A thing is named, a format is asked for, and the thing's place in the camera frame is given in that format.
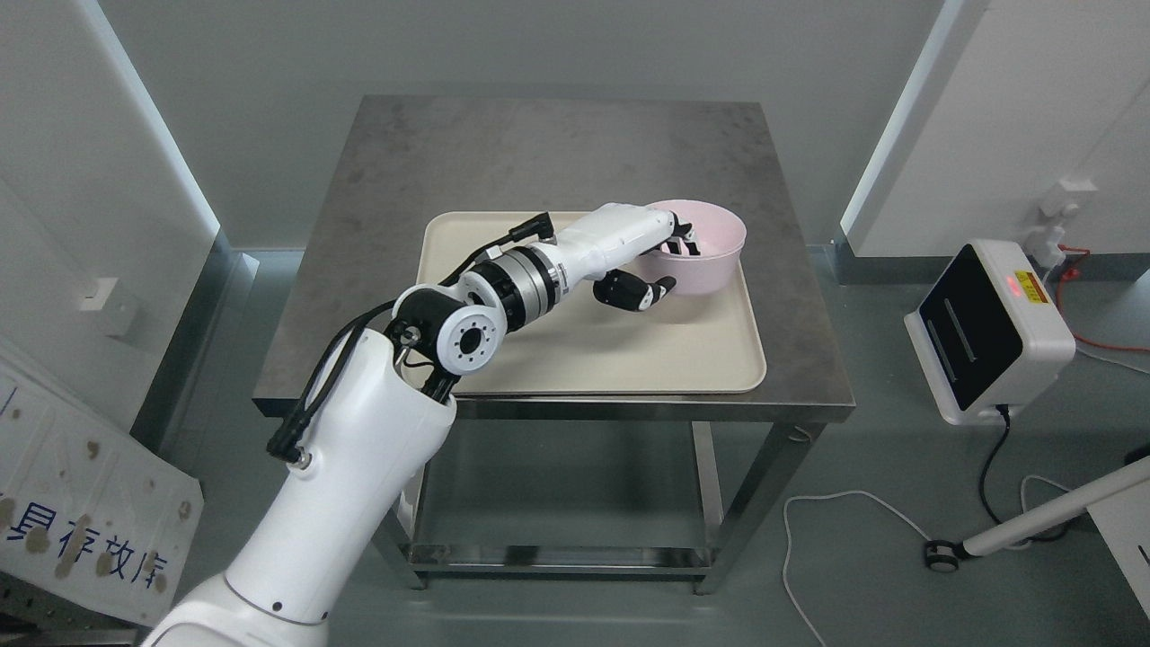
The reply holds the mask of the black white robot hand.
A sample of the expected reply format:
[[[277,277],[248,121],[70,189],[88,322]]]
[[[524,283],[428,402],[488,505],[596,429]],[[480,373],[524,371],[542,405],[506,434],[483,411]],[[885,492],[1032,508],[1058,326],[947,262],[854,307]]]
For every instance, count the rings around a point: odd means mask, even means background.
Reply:
[[[693,226],[678,221],[677,214],[637,205],[607,202],[560,229],[554,241],[542,244],[539,251],[558,270],[559,299],[564,299],[580,282],[593,282],[593,295],[605,306],[624,311],[645,311],[670,292],[670,276],[645,282],[621,267],[666,245],[677,253],[678,242],[693,247]]]

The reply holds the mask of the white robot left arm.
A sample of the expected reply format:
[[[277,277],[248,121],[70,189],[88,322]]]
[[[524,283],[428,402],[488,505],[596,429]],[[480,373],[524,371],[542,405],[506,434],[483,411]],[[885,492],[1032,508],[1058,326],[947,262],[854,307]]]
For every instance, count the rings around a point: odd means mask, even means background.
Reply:
[[[337,336],[270,440],[288,479],[241,552],[164,616],[147,646],[324,646],[334,602],[377,526],[457,417],[460,377],[580,282],[610,271],[578,228],[514,234]]]

